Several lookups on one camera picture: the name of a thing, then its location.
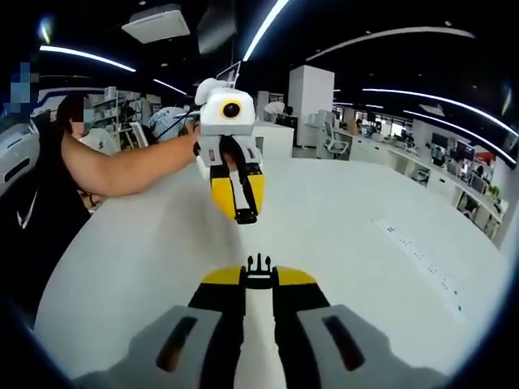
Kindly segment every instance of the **ceiling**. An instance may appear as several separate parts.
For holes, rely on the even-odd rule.
[[[121,26],[132,14],[169,3],[163,0],[92,0],[60,2],[57,11],[34,12],[32,22],[50,15],[51,45],[94,53],[131,66],[130,73],[106,64],[64,54],[40,53],[41,87],[107,86],[139,92],[177,94],[154,83],[160,79],[189,95],[196,83],[214,76],[241,59],[256,31],[277,0],[235,0],[237,34],[215,53],[200,55],[196,28],[209,6],[233,0],[177,0],[190,36],[143,45]],[[45,3],[52,8],[53,1]],[[337,101],[384,106],[402,116],[423,100],[363,88],[391,88],[442,96],[483,110],[514,128],[519,126],[519,58],[513,10],[505,1],[478,6],[468,0],[291,0],[277,16],[251,60],[242,67],[238,87],[288,92],[290,70],[307,64],[334,71]],[[475,35],[475,39],[439,33],[412,33],[375,38],[307,61],[341,42],[376,32],[408,27],[447,27]],[[49,77],[79,75],[80,78]],[[442,105],[446,118],[459,126],[486,131],[499,138],[495,125],[463,109]]]

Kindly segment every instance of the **ceiling light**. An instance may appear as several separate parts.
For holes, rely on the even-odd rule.
[[[261,27],[259,28],[258,32],[254,36],[254,39],[251,42],[251,45],[247,49],[247,52],[245,53],[245,57],[243,57],[243,61],[246,62],[249,60],[249,58],[252,55],[252,52],[254,52],[254,49],[260,42],[263,35],[266,33],[274,19],[279,15],[281,10],[288,4],[289,0],[277,0],[276,5],[270,10],[267,17],[261,24]]]
[[[426,95],[425,93],[417,93],[417,92],[407,92],[407,91],[397,91],[397,90],[393,90],[393,89],[374,89],[374,88],[366,88],[366,89],[363,89],[364,92],[388,92],[388,93],[400,93],[402,95],[411,95],[411,96],[419,96],[419,97],[427,97],[429,99],[433,99],[433,100],[439,100],[439,101],[444,101],[446,103],[450,103],[452,105],[457,105],[458,107],[462,107],[462,108],[465,108],[465,109],[468,109],[469,111],[472,111],[474,113],[477,113],[478,115],[481,115],[483,116],[484,118],[487,118],[488,120],[494,122],[495,124],[497,124],[498,126],[504,128],[506,131],[514,134],[515,136],[519,136],[519,134],[510,126],[507,126],[506,124],[504,124],[503,122],[501,122],[500,120],[494,118],[493,116],[489,115],[488,113],[486,112],[483,112],[482,110],[480,109],[477,109],[477,108],[474,108],[474,107],[471,107],[470,105],[467,105],[467,104],[463,104],[463,103],[460,103],[459,101],[454,101],[454,100],[449,100],[449,99],[446,99],[444,97],[438,97],[438,96],[433,96],[433,95]]]
[[[317,53],[315,55],[312,55],[311,57],[307,58],[307,61],[311,61],[312,59],[316,59],[320,57],[321,55],[325,55],[326,53],[331,53],[334,50],[342,49],[343,47],[353,45],[358,42],[362,41],[369,41],[370,39],[380,38],[382,36],[391,36],[391,35],[398,35],[398,34],[410,34],[415,32],[438,32],[443,34],[451,34],[451,35],[458,35],[458,36],[464,36],[466,38],[472,38],[475,39],[474,34],[458,30],[455,28],[446,28],[446,27],[405,27],[405,28],[395,28],[394,30],[387,30],[382,32],[374,32],[370,35],[363,35],[359,38],[351,39],[349,41],[345,41],[340,43],[339,45],[335,45],[330,47],[329,49],[323,50],[320,53]]]
[[[469,135],[472,135],[474,136],[476,139],[479,139],[480,141],[482,141],[483,143],[485,143],[487,146],[490,146],[492,149],[496,150],[503,158],[509,160],[510,162],[512,162],[514,165],[517,164],[517,162],[511,157],[509,156],[506,152],[504,152],[503,150],[501,150],[500,148],[498,148],[495,144],[493,143],[490,143],[489,141],[487,141],[486,139],[482,138],[481,136],[475,134],[474,132],[472,131],[469,131],[463,127],[459,127],[455,124],[452,124],[452,123],[449,123],[449,122],[446,122],[444,120],[440,120],[440,119],[437,119],[437,118],[434,118],[432,116],[427,116],[427,115],[422,115],[421,113],[416,113],[416,112],[412,112],[412,111],[407,111],[404,109],[404,112],[405,113],[410,113],[412,115],[416,115],[416,116],[420,116],[422,118],[427,118],[427,119],[431,119],[431,120],[434,120],[436,122],[440,122],[440,123],[443,123],[443,124],[446,124],[447,126],[451,126],[453,128],[457,128],[458,130],[462,131],[462,132],[465,132],[466,134],[469,134]]]
[[[184,96],[187,95],[187,93],[181,91],[180,89],[177,89],[176,87],[172,87],[171,85],[168,85],[167,83],[164,83],[164,82],[160,81],[159,79],[153,79],[153,81],[155,81],[156,83],[162,84],[165,87],[171,88],[179,93],[182,93]]]
[[[115,62],[115,61],[111,61],[111,60],[103,58],[103,57],[98,57],[98,56],[93,55],[93,54],[84,53],[84,52],[78,51],[78,50],[65,49],[63,47],[57,47],[57,46],[45,46],[45,45],[42,45],[40,47],[40,51],[50,51],[50,52],[53,52],[53,53],[63,53],[63,54],[77,55],[78,57],[90,58],[90,59],[93,59],[93,60],[96,60],[96,61],[99,61],[99,62],[108,63],[110,65],[114,65],[114,66],[120,67],[121,69],[124,69],[125,71],[132,71],[132,72],[136,71],[135,69],[133,69],[133,68],[131,68],[129,66],[125,66],[125,65],[123,65],[121,63],[118,63],[118,62]]]

